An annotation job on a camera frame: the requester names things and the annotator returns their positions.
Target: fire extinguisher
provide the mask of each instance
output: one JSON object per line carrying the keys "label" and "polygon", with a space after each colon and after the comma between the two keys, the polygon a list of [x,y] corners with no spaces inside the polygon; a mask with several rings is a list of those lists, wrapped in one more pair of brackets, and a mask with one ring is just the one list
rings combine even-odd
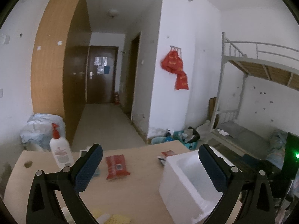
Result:
{"label": "fire extinguisher", "polygon": [[118,94],[118,92],[114,93],[114,104],[119,105],[119,94]]}

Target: hallway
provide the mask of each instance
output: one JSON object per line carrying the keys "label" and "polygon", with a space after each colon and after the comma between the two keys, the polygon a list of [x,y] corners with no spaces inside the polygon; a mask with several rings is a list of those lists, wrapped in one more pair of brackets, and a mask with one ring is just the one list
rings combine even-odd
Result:
{"label": "hallway", "polygon": [[90,104],[84,108],[71,148],[78,152],[94,143],[103,150],[145,145],[122,109],[113,104]]}

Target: bed railing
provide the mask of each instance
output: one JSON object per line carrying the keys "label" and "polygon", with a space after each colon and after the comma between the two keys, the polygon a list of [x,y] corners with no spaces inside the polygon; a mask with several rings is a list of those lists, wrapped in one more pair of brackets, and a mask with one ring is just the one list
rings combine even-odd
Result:
{"label": "bed railing", "polygon": [[294,48],[290,48],[287,46],[283,46],[283,45],[278,45],[278,44],[271,44],[271,43],[263,43],[263,42],[253,42],[253,41],[230,41],[228,38],[225,38],[225,43],[229,44],[229,56],[233,56],[231,54],[231,49],[232,47],[234,48],[234,56],[237,56],[237,52],[238,52],[238,57],[247,57],[246,54],[244,54],[235,44],[237,43],[241,43],[241,44],[255,44],[255,48],[256,48],[256,58],[259,58],[259,53],[264,53],[264,54],[271,54],[271,55],[277,55],[277,56],[282,56],[288,59],[292,59],[292,60],[296,60],[299,61],[299,59],[291,57],[291,56],[287,56],[284,54],[279,54],[279,53],[274,53],[274,52],[270,52],[270,51],[265,51],[265,50],[259,50],[258,49],[258,45],[268,45],[268,46],[273,46],[273,47],[279,47],[279,48],[284,48],[284,49],[288,49],[291,51],[295,51],[299,53],[299,50],[294,49]]}
{"label": "bed railing", "polygon": [[219,124],[225,123],[227,121],[232,121],[237,119],[239,110],[223,110],[223,111],[217,111],[217,114],[219,115]]}

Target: door frame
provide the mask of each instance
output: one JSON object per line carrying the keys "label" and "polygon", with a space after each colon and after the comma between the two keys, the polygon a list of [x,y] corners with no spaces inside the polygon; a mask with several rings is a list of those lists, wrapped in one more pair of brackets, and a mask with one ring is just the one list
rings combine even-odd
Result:
{"label": "door frame", "polygon": [[90,51],[90,47],[114,47],[117,48],[116,53],[115,53],[115,58],[114,58],[114,69],[113,69],[113,93],[115,94],[115,81],[116,81],[116,67],[117,67],[117,62],[118,62],[118,51],[119,51],[119,47],[118,46],[109,46],[109,45],[89,45],[88,46],[88,55],[87,55],[87,63],[86,63],[86,76],[85,76],[85,101],[86,104],[87,103],[87,82],[88,82],[88,69],[89,69],[89,51]]}
{"label": "door frame", "polygon": [[133,121],[133,110],[134,110],[134,105],[135,105],[135,93],[136,93],[136,79],[137,79],[137,73],[138,73],[138,64],[139,64],[139,57],[140,57],[140,44],[141,44],[141,37],[142,37],[142,31],[140,31],[135,37],[134,39],[131,40],[131,44],[132,41],[135,40],[137,37],[139,37],[139,44],[138,44],[138,53],[137,53],[137,63],[136,63],[136,74],[135,74],[135,80],[134,80],[134,92],[133,92],[133,103],[132,103],[132,109],[131,109],[131,119],[130,121]]}

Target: yellow sponge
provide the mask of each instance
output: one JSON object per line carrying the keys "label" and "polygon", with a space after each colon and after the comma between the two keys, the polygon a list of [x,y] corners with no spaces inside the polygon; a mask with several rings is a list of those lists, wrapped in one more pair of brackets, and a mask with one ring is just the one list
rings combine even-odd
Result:
{"label": "yellow sponge", "polygon": [[130,224],[131,219],[121,216],[121,215],[113,215],[105,224]]}
{"label": "yellow sponge", "polygon": [[[97,219],[98,217],[100,217],[105,213],[101,210],[92,210],[91,214],[95,219]],[[112,217],[105,222],[105,224],[130,224],[130,223],[131,223],[131,219],[124,217],[122,215],[112,215]]]}

